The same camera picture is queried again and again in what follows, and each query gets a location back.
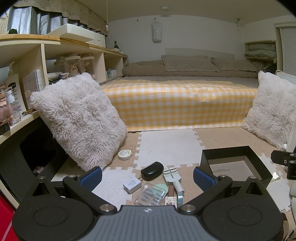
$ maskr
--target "red object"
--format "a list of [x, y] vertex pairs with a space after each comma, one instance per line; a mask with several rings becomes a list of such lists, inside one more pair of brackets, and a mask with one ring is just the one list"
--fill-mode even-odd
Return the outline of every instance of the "red object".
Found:
[[0, 241], [18, 241], [11, 222], [14, 209], [0, 194]]

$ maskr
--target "metal bolt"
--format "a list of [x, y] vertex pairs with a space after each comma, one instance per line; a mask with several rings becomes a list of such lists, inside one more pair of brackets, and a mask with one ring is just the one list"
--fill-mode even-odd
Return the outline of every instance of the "metal bolt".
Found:
[[111, 204], [103, 204], [100, 206], [101, 211], [103, 212], [110, 212], [114, 209], [115, 207]]
[[181, 207], [184, 212], [191, 213], [196, 210], [196, 207], [192, 204], [185, 204]]

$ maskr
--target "window blind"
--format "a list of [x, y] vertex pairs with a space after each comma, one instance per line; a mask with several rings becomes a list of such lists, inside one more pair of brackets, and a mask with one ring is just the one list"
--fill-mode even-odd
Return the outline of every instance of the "window blind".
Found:
[[296, 75], [296, 28], [281, 28], [283, 71]]

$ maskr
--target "blue gripper pad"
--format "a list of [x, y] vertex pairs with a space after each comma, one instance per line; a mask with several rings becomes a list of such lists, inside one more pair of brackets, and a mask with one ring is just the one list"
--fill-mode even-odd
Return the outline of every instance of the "blue gripper pad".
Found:
[[95, 167], [89, 170], [83, 177], [79, 177], [79, 184], [92, 191], [102, 181], [102, 169]]
[[216, 179], [205, 174], [197, 167], [193, 170], [193, 180], [203, 191], [208, 190], [217, 183]]

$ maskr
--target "black open box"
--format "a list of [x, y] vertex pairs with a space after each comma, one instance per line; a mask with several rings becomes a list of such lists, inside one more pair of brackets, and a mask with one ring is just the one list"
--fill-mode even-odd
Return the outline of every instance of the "black open box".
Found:
[[264, 163], [249, 146], [238, 146], [202, 151], [200, 169], [209, 176], [227, 175], [233, 187], [241, 186], [249, 176], [256, 176], [265, 187], [272, 179]]

